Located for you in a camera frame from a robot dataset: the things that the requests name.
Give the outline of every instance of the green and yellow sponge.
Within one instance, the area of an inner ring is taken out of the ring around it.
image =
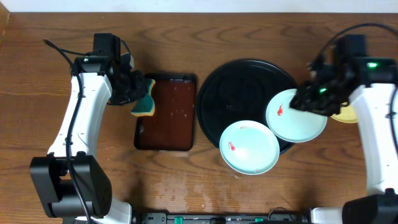
[[[148,92],[145,96],[138,100],[134,108],[131,110],[131,114],[134,116],[153,116],[155,113],[155,102],[151,97],[150,93],[152,91],[152,87],[155,85],[155,80],[146,79]]]

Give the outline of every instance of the red mark on plate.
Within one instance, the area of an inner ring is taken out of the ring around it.
[[[228,145],[229,145],[229,148],[230,148],[232,151],[235,151],[235,146],[232,144],[232,142],[229,142]]]
[[[284,109],[283,109],[283,104],[281,104],[280,106],[279,106],[279,110],[278,110],[278,116],[281,116],[282,115],[282,113],[284,112]]]

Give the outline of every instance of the white plate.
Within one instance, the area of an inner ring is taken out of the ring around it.
[[[282,91],[274,96],[266,111],[269,129],[289,142],[306,142],[317,137],[325,128],[328,118],[290,108],[296,89]]]
[[[279,143],[274,133],[255,121],[229,125],[220,138],[225,162],[242,174],[256,175],[269,171],[278,161]]]

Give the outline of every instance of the wooden table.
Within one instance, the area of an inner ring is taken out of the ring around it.
[[[136,68],[196,73],[198,87],[238,58],[275,63],[300,83],[333,34],[370,21],[397,27],[398,15],[12,13],[0,49],[0,223],[60,222],[45,216],[29,175],[32,157],[45,156],[55,139],[70,95],[69,67],[43,38],[88,52],[95,32],[112,32],[126,40]],[[396,57],[396,38],[387,32],[357,33],[369,34],[374,56]],[[356,124],[329,119],[318,138],[296,144],[266,174],[248,176],[228,167],[197,120],[189,152],[135,149],[131,108],[106,107],[98,161],[113,194],[139,211],[268,213],[342,206],[366,195]]]

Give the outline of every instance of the white wall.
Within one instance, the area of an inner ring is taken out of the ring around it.
[[[10,12],[398,12],[398,0],[0,0]]]

